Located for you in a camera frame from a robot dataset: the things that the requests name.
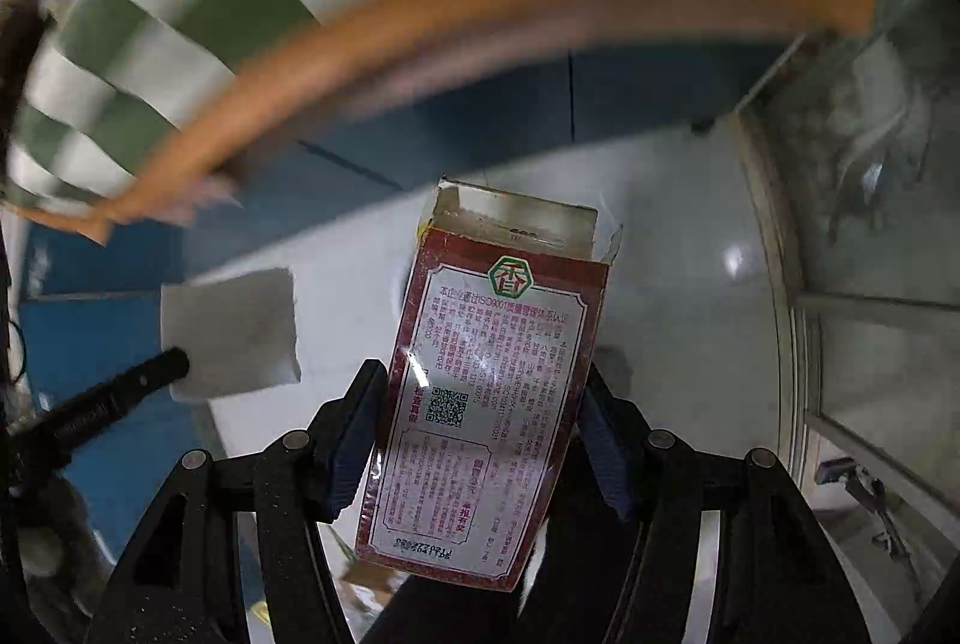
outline silver screw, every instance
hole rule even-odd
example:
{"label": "silver screw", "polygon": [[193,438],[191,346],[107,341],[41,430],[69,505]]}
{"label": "silver screw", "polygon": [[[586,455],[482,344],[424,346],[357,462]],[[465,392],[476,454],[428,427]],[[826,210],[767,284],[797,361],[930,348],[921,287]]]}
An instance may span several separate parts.
{"label": "silver screw", "polygon": [[283,437],[283,445],[291,452],[304,448],[308,443],[310,443],[310,434],[305,430],[291,430]]}
{"label": "silver screw", "polygon": [[191,449],[184,455],[181,464],[188,471],[195,471],[206,462],[206,452],[200,449]]}
{"label": "silver screw", "polygon": [[754,461],[754,465],[761,468],[772,468],[776,465],[776,455],[769,449],[754,449],[750,452],[750,459]]}
{"label": "silver screw", "polygon": [[677,442],[669,430],[651,430],[647,441],[658,449],[669,449]]}

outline qr code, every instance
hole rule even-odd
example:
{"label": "qr code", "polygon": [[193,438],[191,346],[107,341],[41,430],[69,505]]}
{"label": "qr code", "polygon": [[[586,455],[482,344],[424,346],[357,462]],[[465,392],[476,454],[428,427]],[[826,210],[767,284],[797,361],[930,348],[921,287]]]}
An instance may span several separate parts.
{"label": "qr code", "polygon": [[469,400],[467,393],[435,387],[430,395],[430,403],[426,407],[426,420],[440,425],[460,427],[464,421],[464,411],[467,411],[467,400]]}

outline green hexagon logo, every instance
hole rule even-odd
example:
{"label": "green hexagon logo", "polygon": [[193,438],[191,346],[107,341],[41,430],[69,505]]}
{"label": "green hexagon logo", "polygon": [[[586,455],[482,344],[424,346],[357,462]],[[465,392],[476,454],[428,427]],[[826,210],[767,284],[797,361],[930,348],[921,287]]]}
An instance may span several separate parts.
{"label": "green hexagon logo", "polygon": [[520,257],[501,257],[487,272],[493,291],[500,297],[516,300],[534,283],[530,263]]}

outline box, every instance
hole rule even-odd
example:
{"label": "box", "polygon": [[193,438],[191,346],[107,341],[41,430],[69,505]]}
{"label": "box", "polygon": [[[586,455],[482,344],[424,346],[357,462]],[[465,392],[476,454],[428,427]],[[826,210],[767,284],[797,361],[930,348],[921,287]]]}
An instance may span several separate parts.
{"label": "box", "polygon": [[616,254],[592,261],[596,217],[440,183],[419,227],[359,558],[515,588],[563,465]]}

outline red border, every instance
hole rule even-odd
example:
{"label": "red border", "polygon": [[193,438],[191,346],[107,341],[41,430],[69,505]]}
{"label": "red border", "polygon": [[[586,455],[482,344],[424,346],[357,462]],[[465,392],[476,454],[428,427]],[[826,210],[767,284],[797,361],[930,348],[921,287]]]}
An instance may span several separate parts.
{"label": "red border", "polygon": [[[368,476],[367,486],[364,489],[363,505],[360,511],[360,527],[357,529],[356,554],[361,559],[392,566],[401,571],[419,574],[430,579],[490,590],[513,590],[523,575],[523,569],[533,549],[536,531],[539,529],[539,523],[544,520],[550,497],[553,495],[554,486],[557,484],[557,476],[560,473],[560,467],[563,465],[566,446],[570,441],[570,432],[573,429],[577,410],[580,407],[580,398],[583,395],[590,360],[593,356],[597,320],[603,306],[610,266],[605,263],[571,260],[551,254],[534,254],[518,248],[493,246],[492,243],[473,241],[453,233],[443,232],[443,230],[427,230],[416,252],[413,276],[407,287],[403,313],[400,318],[400,329],[397,330],[394,356],[390,364],[386,408],[381,412],[380,422],[377,425],[376,445],[373,447],[373,452],[376,453],[374,457],[386,456],[394,412],[397,409],[397,399],[400,397],[403,371],[406,368],[403,349],[409,347],[413,339],[416,315],[424,297],[427,275],[431,270],[437,269],[442,264],[462,267],[479,275],[485,275],[493,267],[493,263],[505,254],[521,257],[529,262],[535,284],[577,293],[584,304],[587,305],[587,315],[584,317],[584,329],[570,378],[570,388],[562,412],[560,412],[560,424],[557,428],[556,439],[550,450],[550,456],[547,459],[544,482],[539,490],[539,495],[536,496],[528,527],[520,539],[520,546],[517,547],[517,554],[515,554],[510,572],[497,579],[491,579],[464,571],[443,568],[442,566],[424,565],[421,562],[381,555],[376,552],[370,544],[370,532],[380,483],[378,479],[373,478],[372,474]],[[530,527],[531,524],[536,524],[536,527]]]}

